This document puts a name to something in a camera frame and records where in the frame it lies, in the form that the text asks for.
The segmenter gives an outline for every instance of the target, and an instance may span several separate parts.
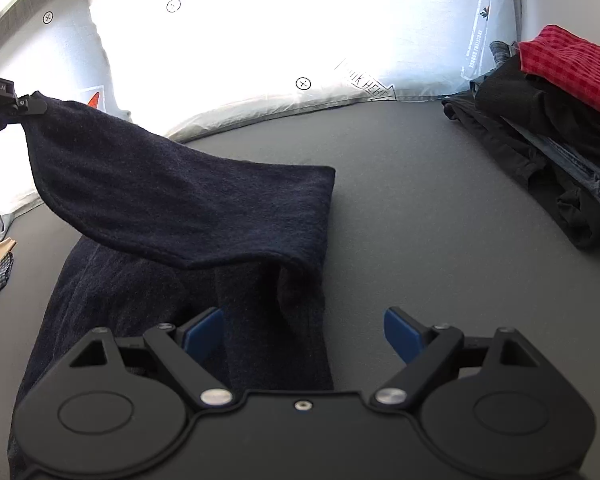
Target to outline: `silver screw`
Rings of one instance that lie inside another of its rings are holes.
[[[308,400],[298,400],[294,406],[299,412],[308,412],[314,405]]]
[[[407,399],[407,392],[400,388],[383,388],[376,392],[376,400],[381,404],[400,404]]]
[[[200,400],[209,406],[224,406],[233,399],[233,394],[224,388],[212,388],[200,394]]]

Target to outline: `circle with cross marker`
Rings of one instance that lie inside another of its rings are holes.
[[[305,77],[299,77],[296,80],[296,86],[300,89],[300,90],[308,90],[309,88],[311,88],[311,81],[309,81],[307,78]]]

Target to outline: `white curtain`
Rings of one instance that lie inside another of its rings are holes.
[[[184,142],[279,116],[468,88],[513,42],[513,0],[49,0],[0,51],[19,94],[88,99]],[[54,12],[42,24],[46,10]],[[19,126],[0,212],[34,193]]]

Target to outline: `red checkered shirt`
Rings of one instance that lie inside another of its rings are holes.
[[[600,46],[558,25],[520,43],[522,72],[547,79],[600,112]]]

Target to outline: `arrow sign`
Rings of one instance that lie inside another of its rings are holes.
[[[360,72],[355,67],[351,66],[349,61],[344,59],[337,67],[336,70],[349,81],[356,88],[360,88],[369,94],[371,101],[395,101],[395,89],[391,85],[389,88],[384,86],[381,82],[371,77],[365,72]]]

